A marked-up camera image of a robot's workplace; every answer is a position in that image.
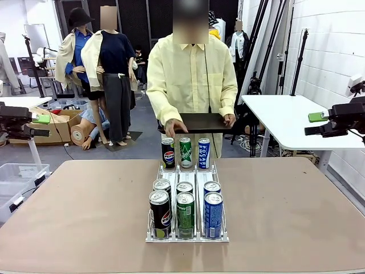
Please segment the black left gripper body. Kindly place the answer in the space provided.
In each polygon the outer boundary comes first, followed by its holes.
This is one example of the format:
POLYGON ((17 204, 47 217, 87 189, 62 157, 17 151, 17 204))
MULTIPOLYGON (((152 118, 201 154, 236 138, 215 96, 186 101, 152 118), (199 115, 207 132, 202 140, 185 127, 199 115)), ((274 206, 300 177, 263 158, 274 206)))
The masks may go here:
POLYGON ((1 106, 1 132, 23 134, 24 125, 31 121, 32 113, 27 107, 1 106))

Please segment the person right hand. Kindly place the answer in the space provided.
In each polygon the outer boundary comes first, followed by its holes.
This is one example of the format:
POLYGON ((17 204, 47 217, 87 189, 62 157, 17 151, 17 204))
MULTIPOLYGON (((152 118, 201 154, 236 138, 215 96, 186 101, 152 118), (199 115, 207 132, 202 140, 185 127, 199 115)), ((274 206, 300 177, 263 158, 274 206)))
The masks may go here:
POLYGON ((174 138, 176 130, 188 133, 185 124, 177 119, 170 119, 164 125, 165 135, 169 138, 174 138))

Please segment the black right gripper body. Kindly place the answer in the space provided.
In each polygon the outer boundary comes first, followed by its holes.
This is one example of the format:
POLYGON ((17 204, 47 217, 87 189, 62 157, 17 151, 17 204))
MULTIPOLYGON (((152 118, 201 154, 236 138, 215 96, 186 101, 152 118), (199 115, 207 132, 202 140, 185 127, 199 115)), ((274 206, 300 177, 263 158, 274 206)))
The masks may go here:
POLYGON ((328 119, 334 130, 364 132, 364 97, 355 97, 349 103, 335 104, 328 110, 328 119))

